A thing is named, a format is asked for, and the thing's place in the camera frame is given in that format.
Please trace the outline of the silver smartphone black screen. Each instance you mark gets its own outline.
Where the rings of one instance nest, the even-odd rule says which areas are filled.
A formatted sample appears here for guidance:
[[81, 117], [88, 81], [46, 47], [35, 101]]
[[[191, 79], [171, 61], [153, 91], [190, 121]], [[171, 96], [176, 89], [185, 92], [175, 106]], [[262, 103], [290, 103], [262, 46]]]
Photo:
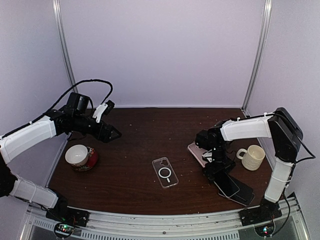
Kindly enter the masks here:
[[227, 198], [234, 196], [240, 191], [238, 185], [225, 172], [217, 173], [213, 182]]

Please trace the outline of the clear magsafe phone case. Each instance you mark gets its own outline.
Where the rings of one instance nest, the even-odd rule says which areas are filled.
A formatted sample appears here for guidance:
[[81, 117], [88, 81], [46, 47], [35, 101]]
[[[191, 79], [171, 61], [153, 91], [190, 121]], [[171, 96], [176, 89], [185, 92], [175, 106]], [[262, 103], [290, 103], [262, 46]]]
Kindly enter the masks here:
[[167, 157], [155, 159], [151, 164], [163, 189], [176, 186], [179, 183], [179, 179]]

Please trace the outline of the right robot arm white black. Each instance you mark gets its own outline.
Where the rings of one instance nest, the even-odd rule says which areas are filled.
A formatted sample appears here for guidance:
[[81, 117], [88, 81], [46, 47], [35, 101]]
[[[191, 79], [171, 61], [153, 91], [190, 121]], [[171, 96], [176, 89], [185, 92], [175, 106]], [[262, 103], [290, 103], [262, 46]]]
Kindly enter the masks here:
[[290, 184], [298, 153], [303, 145], [303, 131], [284, 107], [270, 113], [248, 118], [229, 118], [203, 129], [195, 136], [194, 144], [204, 150], [204, 169], [214, 173], [227, 168], [227, 144], [233, 141], [269, 139], [273, 144], [273, 167], [269, 184], [263, 195], [265, 203], [256, 210], [259, 220], [268, 220], [275, 212], [276, 204]]

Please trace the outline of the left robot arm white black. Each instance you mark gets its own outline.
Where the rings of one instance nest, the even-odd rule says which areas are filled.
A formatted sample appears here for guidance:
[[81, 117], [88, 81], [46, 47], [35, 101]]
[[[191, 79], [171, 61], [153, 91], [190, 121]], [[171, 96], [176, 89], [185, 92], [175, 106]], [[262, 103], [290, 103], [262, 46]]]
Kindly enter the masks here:
[[86, 115], [91, 98], [72, 92], [66, 105], [60, 109], [49, 109], [37, 120], [29, 122], [12, 133], [0, 138], [0, 195], [13, 196], [30, 203], [39, 204], [52, 213], [61, 222], [72, 218], [72, 211], [63, 203], [54, 191], [33, 183], [11, 172], [8, 164], [18, 155], [47, 139], [63, 133], [78, 132], [91, 135], [103, 143], [121, 137], [121, 133], [112, 125], [105, 123], [102, 116], [108, 115], [115, 104], [108, 100], [100, 104], [91, 115]]

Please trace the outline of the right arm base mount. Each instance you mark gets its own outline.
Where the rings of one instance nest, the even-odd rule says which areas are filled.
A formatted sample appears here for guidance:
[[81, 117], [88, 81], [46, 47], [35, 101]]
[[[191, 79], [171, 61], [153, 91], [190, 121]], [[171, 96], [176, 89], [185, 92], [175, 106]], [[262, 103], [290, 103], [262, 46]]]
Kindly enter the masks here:
[[255, 225], [255, 233], [260, 237], [271, 237], [276, 231], [275, 218], [281, 217], [279, 204], [266, 199], [254, 208], [245, 208], [239, 212], [242, 226]]

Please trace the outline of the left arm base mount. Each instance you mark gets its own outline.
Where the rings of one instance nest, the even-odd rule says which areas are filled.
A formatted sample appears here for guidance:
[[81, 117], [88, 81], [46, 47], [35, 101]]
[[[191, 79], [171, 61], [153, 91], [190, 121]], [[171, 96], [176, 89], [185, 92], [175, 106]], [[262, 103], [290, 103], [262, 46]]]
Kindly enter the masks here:
[[53, 233], [59, 240], [69, 238], [79, 227], [86, 227], [90, 213], [86, 210], [71, 208], [68, 200], [58, 192], [54, 192], [58, 199], [53, 208], [42, 207], [46, 211], [46, 218], [55, 220]]

